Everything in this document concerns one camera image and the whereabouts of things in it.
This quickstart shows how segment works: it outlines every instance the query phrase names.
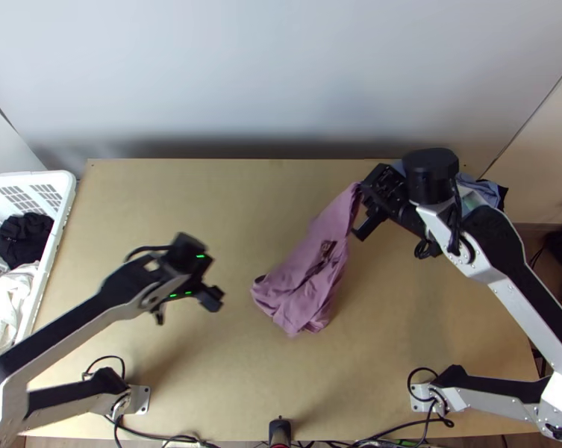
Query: white laundry basket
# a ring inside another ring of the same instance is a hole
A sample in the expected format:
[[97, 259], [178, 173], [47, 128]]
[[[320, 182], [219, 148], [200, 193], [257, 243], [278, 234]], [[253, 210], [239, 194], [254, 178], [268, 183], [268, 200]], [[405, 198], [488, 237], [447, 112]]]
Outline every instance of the white laundry basket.
[[[31, 333], [74, 196], [75, 176], [67, 171], [0, 175], [0, 226], [9, 216], [29, 211], [49, 215], [54, 220], [30, 296], [22, 305], [16, 342]], [[0, 274], [7, 270], [7, 264], [0, 257]]]

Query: pink cloth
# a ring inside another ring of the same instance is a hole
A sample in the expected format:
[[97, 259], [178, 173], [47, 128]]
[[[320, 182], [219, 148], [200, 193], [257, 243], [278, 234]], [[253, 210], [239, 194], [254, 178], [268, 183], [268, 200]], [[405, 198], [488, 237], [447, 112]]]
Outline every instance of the pink cloth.
[[256, 304], [287, 334], [317, 333], [328, 325], [359, 203], [359, 184], [354, 183], [310, 223], [307, 237], [289, 258], [253, 284]]

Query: black cylindrical motor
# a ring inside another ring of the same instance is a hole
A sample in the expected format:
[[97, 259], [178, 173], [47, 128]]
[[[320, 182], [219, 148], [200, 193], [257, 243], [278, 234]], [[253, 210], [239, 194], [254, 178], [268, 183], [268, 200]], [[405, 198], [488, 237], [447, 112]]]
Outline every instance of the black cylindrical motor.
[[459, 159], [447, 148], [418, 149], [403, 157], [409, 200], [420, 205], [440, 204], [453, 197]]

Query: blue cloth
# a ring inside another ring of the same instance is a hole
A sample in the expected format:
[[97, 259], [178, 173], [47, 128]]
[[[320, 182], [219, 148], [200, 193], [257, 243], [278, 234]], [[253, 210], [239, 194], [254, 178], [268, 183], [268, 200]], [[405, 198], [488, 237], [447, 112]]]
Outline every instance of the blue cloth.
[[[402, 161], [396, 161], [393, 163], [392, 167], [399, 171], [402, 175], [405, 175], [405, 169], [403, 168]], [[465, 172], [458, 172], [455, 176], [457, 183], [463, 187], [472, 188], [479, 195], [484, 198], [484, 200], [493, 208], [498, 208], [501, 202], [501, 196], [499, 191], [499, 185], [492, 181], [476, 181], [474, 178], [466, 174]], [[462, 215], [466, 216], [471, 211], [465, 201], [462, 203]]]

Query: wooden table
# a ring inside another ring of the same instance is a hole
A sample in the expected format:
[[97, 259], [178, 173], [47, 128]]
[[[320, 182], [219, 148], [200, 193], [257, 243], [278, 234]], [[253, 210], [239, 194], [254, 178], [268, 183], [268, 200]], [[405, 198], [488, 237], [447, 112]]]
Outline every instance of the wooden table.
[[[418, 239], [392, 223], [365, 243], [351, 239], [334, 318], [319, 334], [289, 338], [253, 303], [254, 278], [282, 261], [308, 221], [377, 163], [90, 161], [36, 328], [92, 296], [130, 250], [166, 244], [178, 231], [209, 246], [216, 261], [206, 281], [226, 292], [225, 306], [210, 314], [188, 299], [169, 304], [162, 327], [149, 314], [115, 323], [31, 386], [77, 381], [95, 358], [117, 354], [130, 382], [152, 387], [148, 414], [125, 418], [136, 429], [263, 440], [268, 422], [282, 415], [293, 420], [296, 439], [353, 440], [423, 418], [411, 411], [405, 387], [415, 367], [462, 364], [474, 375], [535, 380], [527, 338], [488, 288], [444, 257], [415, 259]], [[434, 424], [430, 435], [534, 431], [478, 411], [452, 418], [453, 429]], [[93, 414], [32, 432], [112, 433]]]

